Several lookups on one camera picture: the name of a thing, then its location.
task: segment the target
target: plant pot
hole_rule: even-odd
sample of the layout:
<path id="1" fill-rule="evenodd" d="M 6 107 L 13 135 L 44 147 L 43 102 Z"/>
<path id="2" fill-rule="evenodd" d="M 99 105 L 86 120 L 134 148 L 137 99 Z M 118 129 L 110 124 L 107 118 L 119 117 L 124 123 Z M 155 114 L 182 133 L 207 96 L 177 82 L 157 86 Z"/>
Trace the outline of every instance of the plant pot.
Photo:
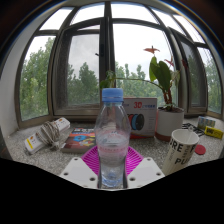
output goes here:
<path id="1" fill-rule="evenodd" d="M 184 120 L 184 110 L 176 108 L 175 111 L 157 110 L 155 136 L 157 139 L 169 142 L 171 134 L 176 129 L 181 129 Z"/>

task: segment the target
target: book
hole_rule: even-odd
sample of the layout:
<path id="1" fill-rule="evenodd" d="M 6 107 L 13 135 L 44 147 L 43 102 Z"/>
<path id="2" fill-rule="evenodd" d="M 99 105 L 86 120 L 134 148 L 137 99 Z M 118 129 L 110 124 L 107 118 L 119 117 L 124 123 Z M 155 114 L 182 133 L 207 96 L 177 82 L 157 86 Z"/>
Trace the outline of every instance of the book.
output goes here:
<path id="1" fill-rule="evenodd" d="M 95 145 L 94 129 L 74 128 L 62 144 L 61 152 L 85 153 Z"/>

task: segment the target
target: box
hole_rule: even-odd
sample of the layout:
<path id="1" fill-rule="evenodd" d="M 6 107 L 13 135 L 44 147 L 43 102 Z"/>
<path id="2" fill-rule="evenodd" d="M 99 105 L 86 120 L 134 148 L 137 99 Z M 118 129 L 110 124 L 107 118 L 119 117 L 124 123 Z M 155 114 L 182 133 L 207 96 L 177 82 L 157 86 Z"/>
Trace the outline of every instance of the box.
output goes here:
<path id="1" fill-rule="evenodd" d="M 199 116 L 198 117 L 198 128 L 202 129 L 202 130 L 205 130 L 206 126 L 214 128 L 215 127 L 215 121 L 211 120 L 211 119 L 208 119 L 208 118 L 205 118 L 205 117 Z"/>
<path id="2" fill-rule="evenodd" d="M 220 139 L 222 139 L 222 136 L 223 136 L 223 132 L 221 130 L 216 128 L 211 128 L 208 126 L 205 127 L 205 134 L 215 138 L 220 138 Z"/>
<path id="3" fill-rule="evenodd" d="M 157 98 L 124 98 L 123 107 L 131 125 L 131 138 L 155 135 Z"/>

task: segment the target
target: water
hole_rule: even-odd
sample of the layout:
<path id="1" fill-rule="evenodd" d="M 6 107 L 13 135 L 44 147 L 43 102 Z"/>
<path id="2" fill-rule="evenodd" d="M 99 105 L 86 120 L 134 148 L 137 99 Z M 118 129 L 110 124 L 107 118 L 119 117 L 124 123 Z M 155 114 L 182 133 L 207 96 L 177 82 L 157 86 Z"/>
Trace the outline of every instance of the water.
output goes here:
<path id="1" fill-rule="evenodd" d="M 123 183 L 128 144 L 129 136 L 122 131 L 104 131 L 99 134 L 97 148 L 101 164 L 102 184 L 116 187 Z"/>

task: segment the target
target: pink object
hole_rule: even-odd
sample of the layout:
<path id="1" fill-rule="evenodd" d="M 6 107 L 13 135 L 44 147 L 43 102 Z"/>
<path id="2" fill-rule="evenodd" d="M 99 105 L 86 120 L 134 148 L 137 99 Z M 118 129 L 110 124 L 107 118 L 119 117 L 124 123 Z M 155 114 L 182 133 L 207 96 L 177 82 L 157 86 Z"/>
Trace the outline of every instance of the pink object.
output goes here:
<path id="1" fill-rule="evenodd" d="M 89 149 L 81 159 L 86 163 L 86 165 L 97 175 L 99 176 L 100 171 L 100 161 L 98 157 L 97 146 Z M 125 172 L 128 176 L 144 159 L 144 157 L 138 153 L 135 149 L 128 147 L 128 153 L 125 160 Z"/>

